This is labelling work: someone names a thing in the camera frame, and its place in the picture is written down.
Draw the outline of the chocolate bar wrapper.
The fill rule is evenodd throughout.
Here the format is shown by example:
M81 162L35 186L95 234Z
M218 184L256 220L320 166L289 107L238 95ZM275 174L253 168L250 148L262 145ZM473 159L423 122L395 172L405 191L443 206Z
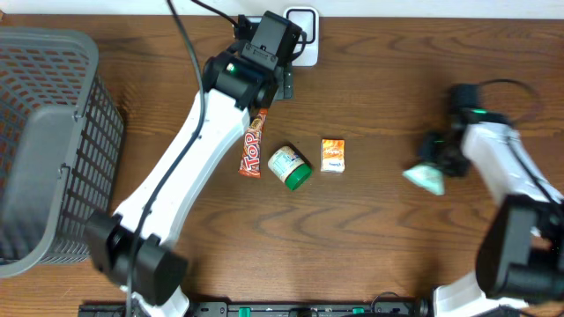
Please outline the chocolate bar wrapper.
M261 177L261 141L267 114L266 108L260 109L244 134L243 153L239 167L241 175L257 179Z

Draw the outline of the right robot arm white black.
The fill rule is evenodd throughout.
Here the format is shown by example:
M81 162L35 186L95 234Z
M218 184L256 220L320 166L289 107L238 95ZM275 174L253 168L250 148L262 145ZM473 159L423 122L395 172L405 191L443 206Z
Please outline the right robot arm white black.
M434 290L435 316L518 312L563 299L563 195L528 155L516 125L482 106L482 88L453 85L449 128L419 148L421 164L439 177L475 168L498 208L474 270Z

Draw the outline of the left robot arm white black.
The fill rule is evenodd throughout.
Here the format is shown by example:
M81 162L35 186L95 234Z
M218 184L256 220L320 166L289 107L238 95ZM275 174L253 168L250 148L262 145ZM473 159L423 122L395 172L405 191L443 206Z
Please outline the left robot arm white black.
M127 293L125 315L183 316L188 262L173 251L189 211L254 111L275 100L285 67L305 32L267 11L240 18L235 42L197 69L199 90L180 131L142 184L113 215L85 225L93 266Z

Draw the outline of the orange tissue pack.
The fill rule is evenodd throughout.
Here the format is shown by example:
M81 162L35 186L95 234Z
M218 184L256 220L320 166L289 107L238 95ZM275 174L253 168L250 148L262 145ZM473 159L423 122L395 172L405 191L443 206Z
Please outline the orange tissue pack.
M323 139L321 142L321 171L342 173L345 170L345 141Z

